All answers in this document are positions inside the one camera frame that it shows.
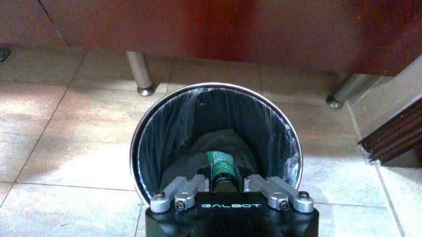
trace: metal bracket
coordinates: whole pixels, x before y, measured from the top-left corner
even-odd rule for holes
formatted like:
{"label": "metal bracket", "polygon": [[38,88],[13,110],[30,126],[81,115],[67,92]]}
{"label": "metal bracket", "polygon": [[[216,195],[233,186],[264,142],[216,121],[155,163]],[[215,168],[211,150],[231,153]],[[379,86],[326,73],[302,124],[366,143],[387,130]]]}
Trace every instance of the metal bracket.
{"label": "metal bracket", "polygon": [[159,192],[149,201],[151,211],[155,213],[167,212],[169,209],[169,203],[173,200],[176,192],[187,183],[187,178],[176,177],[167,185],[163,192]]}
{"label": "metal bracket", "polygon": [[314,210],[314,200],[304,191],[292,188],[280,177],[263,179],[260,175],[251,175],[244,179],[244,192],[260,192],[267,199],[268,206],[275,210],[286,211],[292,208],[302,212],[310,213]]}
{"label": "metal bracket", "polygon": [[209,186],[209,184],[205,182],[204,175],[196,174],[175,195],[173,203],[177,211],[184,211],[195,205],[195,195],[199,190],[207,189],[205,186]]}
{"label": "metal bracket", "polygon": [[153,213],[164,213],[169,209],[169,204],[175,199],[176,210],[183,211],[195,205],[195,195],[197,192],[209,190],[208,179],[204,175],[196,174],[188,181],[185,177],[177,176],[167,185],[161,192],[151,198],[149,208]]}

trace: wall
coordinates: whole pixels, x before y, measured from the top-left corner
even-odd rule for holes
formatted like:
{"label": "wall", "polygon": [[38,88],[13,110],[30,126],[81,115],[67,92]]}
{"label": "wall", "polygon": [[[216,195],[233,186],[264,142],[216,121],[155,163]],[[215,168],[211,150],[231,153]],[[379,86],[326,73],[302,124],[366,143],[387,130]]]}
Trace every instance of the wall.
{"label": "wall", "polygon": [[358,99],[350,100],[359,138],[366,137],[422,96],[422,56],[395,77],[380,77]]}

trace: screw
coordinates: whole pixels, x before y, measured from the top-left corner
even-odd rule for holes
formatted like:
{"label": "screw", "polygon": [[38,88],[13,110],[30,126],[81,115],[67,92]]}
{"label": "screw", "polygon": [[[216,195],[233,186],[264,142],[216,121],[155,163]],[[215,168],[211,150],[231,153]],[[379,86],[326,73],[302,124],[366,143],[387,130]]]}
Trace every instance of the screw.
{"label": "screw", "polygon": [[300,199],[308,199],[308,198],[310,198],[310,194],[308,194],[308,192],[306,192],[306,191],[299,191],[298,197],[299,197]]}
{"label": "screw", "polygon": [[176,202],[173,207],[176,208],[176,211],[184,211],[184,203],[181,201]]}
{"label": "screw", "polygon": [[290,204],[286,201],[282,201],[282,203],[279,204],[279,209],[284,212],[290,209]]}
{"label": "screw", "polygon": [[328,95],[324,101],[327,105],[335,110],[343,106],[342,102],[336,101],[332,95]]}
{"label": "screw", "polygon": [[156,199],[164,199],[165,193],[163,191],[159,191],[155,195]]}

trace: wooden cabinet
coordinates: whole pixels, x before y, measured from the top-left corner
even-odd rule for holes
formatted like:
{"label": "wooden cabinet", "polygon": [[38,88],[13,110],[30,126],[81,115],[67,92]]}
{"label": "wooden cabinet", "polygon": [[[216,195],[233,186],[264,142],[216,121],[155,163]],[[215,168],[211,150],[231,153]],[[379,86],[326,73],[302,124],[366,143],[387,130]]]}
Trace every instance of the wooden cabinet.
{"label": "wooden cabinet", "polygon": [[422,53],[415,0],[2,2],[1,42],[62,44],[60,32],[68,45],[388,76]]}
{"label": "wooden cabinet", "polygon": [[37,0],[1,0],[0,42],[65,45]]}

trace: tile floor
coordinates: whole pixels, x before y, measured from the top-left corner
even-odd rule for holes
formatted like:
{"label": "tile floor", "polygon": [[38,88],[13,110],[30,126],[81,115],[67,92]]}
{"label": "tile floor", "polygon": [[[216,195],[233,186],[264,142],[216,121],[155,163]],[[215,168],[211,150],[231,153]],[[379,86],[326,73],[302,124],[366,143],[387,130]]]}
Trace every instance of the tile floor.
{"label": "tile floor", "polygon": [[347,107],[323,102],[332,74],[147,56],[157,92],[140,97],[125,55],[13,47],[0,64],[0,236],[144,236],[128,171],[132,132],[148,107],[183,85],[239,84],[280,107],[304,152],[300,189],[319,235],[420,232],[422,171],[366,163]]}

